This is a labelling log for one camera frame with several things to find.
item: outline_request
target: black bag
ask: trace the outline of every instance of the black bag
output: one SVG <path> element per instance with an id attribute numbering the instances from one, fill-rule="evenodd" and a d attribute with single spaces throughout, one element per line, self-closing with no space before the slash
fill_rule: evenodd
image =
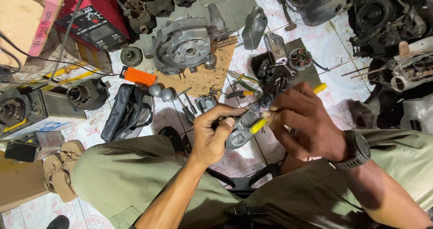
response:
<path id="1" fill-rule="evenodd" d="M 136 138 L 141 129 L 152 122 L 153 97 L 133 84 L 123 83 L 105 122 L 101 138 L 105 142 Z"/>

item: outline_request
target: orange tool card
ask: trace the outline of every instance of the orange tool card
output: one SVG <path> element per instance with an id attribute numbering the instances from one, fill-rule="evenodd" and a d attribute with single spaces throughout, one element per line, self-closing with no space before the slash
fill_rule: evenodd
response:
<path id="1" fill-rule="evenodd" d="M 150 73 L 146 73 L 131 67 L 123 66 L 122 73 L 119 78 L 127 81 L 131 81 L 135 84 L 150 87 L 151 84 L 155 83 L 156 76 Z"/>

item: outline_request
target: forearm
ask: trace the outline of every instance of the forearm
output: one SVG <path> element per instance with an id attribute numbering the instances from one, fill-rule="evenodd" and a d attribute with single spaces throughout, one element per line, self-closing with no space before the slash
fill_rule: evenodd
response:
<path id="1" fill-rule="evenodd" d="M 206 167 L 191 156 L 176 180 L 144 211 L 137 229 L 177 228 Z"/>
<path id="2" fill-rule="evenodd" d="M 430 218 L 374 161 L 345 171 L 349 188 L 375 221 L 396 228 L 425 229 Z"/>

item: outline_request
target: hand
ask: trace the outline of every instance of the hand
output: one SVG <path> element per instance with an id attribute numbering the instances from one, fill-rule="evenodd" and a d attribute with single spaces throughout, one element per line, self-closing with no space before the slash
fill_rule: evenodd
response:
<path id="1" fill-rule="evenodd" d="M 263 117 L 294 158 L 324 157 L 334 162 L 348 159 L 345 132 L 335 126 L 307 82 L 279 94 Z M 284 125 L 296 129 L 295 137 Z"/>
<path id="2" fill-rule="evenodd" d="M 194 120 L 194 146 L 190 159 L 195 159 L 205 167 L 217 163 L 224 155 L 225 142 L 232 133 L 235 119 L 226 118 L 215 131 L 211 128 L 212 123 L 221 116 L 239 116 L 246 110 L 246 108 L 234 108 L 218 104 L 196 117 Z"/>

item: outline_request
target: black shoe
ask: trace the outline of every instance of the black shoe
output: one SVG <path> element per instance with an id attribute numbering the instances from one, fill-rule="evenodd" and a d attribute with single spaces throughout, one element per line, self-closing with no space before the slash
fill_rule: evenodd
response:
<path id="1" fill-rule="evenodd" d="M 180 151 L 184 153 L 186 157 L 184 144 L 182 143 L 182 139 L 179 133 L 176 131 L 174 127 L 167 126 L 161 129 L 158 134 L 168 137 L 170 139 L 171 145 L 173 146 L 175 152 Z"/>
<path id="2" fill-rule="evenodd" d="M 69 219 L 64 215 L 59 215 L 54 220 L 52 220 L 47 229 L 68 229 L 69 228 Z"/>

